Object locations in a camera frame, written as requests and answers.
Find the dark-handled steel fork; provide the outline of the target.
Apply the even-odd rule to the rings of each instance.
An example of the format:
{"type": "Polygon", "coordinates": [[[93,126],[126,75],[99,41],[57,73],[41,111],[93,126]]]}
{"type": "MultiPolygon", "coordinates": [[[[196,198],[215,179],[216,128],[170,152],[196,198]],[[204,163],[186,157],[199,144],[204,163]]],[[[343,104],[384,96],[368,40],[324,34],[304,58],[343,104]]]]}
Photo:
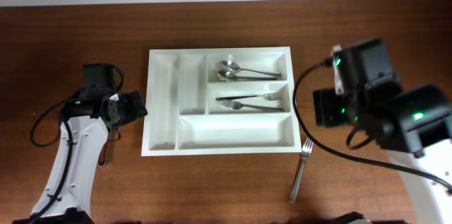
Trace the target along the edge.
{"type": "Polygon", "coordinates": [[[275,101],[280,100],[283,98],[282,93],[265,93],[262,95],[240,95],[240,96],[229,96],[229,97],[218,97],[216,98],[217,101],[221,100],[240,100],[245,98],[263,98],[267,101],[275,101]]]}

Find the steel tablespoon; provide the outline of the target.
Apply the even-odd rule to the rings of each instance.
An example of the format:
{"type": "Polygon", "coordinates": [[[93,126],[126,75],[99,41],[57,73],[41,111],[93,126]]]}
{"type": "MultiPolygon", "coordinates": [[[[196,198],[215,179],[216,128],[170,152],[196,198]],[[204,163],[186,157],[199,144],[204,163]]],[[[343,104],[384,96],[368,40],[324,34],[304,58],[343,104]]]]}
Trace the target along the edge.
{"type": "Polygon", "coordinates": [[[257,70],[253,70],[253,69],[245,69],[245,68],[240,67],[237,63],[235,63],[233,61],[228,61],[228,60],[219,61],[216,64],[216,66],[219,69],[224,69],[224,70],[232,72],[232,73],[239,73],[241,71],[249,71],[249,72],[259,73],[259,74],[272,76],[272,77],[281,77],[282,76],[282,74],[280,72],[265,72],[265,71],[257,71],[257,70]]]}

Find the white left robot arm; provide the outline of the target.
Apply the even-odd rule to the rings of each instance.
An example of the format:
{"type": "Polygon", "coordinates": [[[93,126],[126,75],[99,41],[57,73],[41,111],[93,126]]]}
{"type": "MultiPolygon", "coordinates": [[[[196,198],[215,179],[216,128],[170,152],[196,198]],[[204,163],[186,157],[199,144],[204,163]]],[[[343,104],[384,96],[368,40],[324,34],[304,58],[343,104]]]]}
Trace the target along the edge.
{"type": "Polygon", "coordinates": [[[59,147],[29,222],[62,216],[70,208],[90,215],[96,166],[110,134],[148,114],[138,91],[60,102],[59,147]]]}

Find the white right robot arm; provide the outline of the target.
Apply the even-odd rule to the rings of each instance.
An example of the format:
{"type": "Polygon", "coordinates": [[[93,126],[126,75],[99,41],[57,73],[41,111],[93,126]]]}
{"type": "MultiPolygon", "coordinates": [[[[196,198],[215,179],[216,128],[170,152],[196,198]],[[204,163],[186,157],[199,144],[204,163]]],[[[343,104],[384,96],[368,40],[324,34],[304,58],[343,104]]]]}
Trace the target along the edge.
{"type": "Polygon", "coordinates": [[[376,142],[401,172],[420,223],[451,222],[451,101],[436,86],[404,90],[380,39],[331,51],[334,88],[313,93],[318,126],[352,126],[376,142]]]}

